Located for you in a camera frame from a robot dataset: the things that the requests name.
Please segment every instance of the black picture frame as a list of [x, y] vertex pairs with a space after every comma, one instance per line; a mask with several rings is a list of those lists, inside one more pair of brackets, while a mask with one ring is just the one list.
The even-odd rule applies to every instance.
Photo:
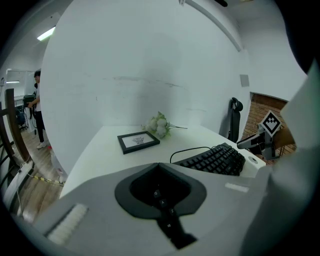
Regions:
[[[126, 147], [126, 145], [125, 145], [125, 143], [123, 141], [123, 138], [131, 137], [131, 136], [135, 136], [135, 135], [139, 135], [139, 134], [147, 134], [148, 136], [150, 136], [153, 139], [153, 141], [147, 142], [147, 143], [143, 143], [143, 144], [140, 144], [140, 145]], [[145, 148], [149, 148], [149, 147], [152, 147], [154, 145], [160, 144], [160, 140], [158, 140], [155, 136], [153, 136], [148, 131], [140, 131], [140, 132], [125, 134], [125, 135], [119, 135], [117, 137], [118, 137], [118, 140], [119, 140], [119, 143], [120, 143], [120, 146], [122, 148], [122, 152], [123, 152], [124, 155], [128, 154], [128, 153], [131, 153], [131, 152], [135, 152], [135, 151], [138, 151], [138, 150], [143, 150]]]

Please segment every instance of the picture frame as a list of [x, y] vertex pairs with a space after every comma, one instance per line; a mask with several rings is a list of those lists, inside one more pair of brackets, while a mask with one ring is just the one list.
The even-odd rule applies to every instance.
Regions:
[[119, 135], [117, 138], [124, 155], [160, 144], [160, 140], [148, 131]]

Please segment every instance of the office chair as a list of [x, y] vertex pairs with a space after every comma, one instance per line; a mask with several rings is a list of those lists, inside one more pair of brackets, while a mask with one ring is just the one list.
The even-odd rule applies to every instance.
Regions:
[[236, 143], [239, 137], [239, 124], [240, 124], [240, 111], [244, 108], [242, 103], [236, 98], [230, 100], [230, 111], [231, 111], [231, 120], [230, 120], [230, 131], [228, 140]]

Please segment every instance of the white desk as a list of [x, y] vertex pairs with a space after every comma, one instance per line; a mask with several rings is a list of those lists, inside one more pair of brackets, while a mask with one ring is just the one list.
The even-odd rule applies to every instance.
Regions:
[[[235, 143], [207, 128], [188, 126], [188, 129], [172, 129], [171, 137], [161, 139], [159, 145], [123, 155], [117, 136], [141, 131], [140, 126], [103, 126], [75, 163], [60, 197], [85, 181], [98, 176], [149, 163], [169, 163], [170, 156], [176, 151], [197, 147], [211, 148], [222, 143], [237, 149]], [[174, 163], [207, 150], [207, 148], [201, 148], [177, 153], [171, 161]], [[266, 165], [265, 162], [245, 149], [237, 150], [246, 160], [240, 176], [254, 178], [258, 169]], [[249, 156], [253, 157], [257, 163], [249, 160]]]

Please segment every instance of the white flower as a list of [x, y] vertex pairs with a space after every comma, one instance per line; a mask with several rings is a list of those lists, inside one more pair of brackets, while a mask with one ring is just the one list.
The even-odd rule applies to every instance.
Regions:
[[147, 125], [144, 127], [144, 129], [145, 129], [146, 131], [150, 131], [150, 130], [151, 130], [149, 124], [147, 124]]
[[159, 119], [158, 122], [156, 122], [158, 127], [161, 126], [161, 127], [165, 127], [166, 124], [167, 124], [167, 120], [166, 119]]
[[156, 131], [157, 130], [157, 120], [156, 119], [152, 119], [149, 122], [149, 127], [151, 130]]
[[164, 137], [167, 133], [167, 129], [164, 126], [158, 126], [156, 129], [156, 134], [159, 135], [160, 138]]

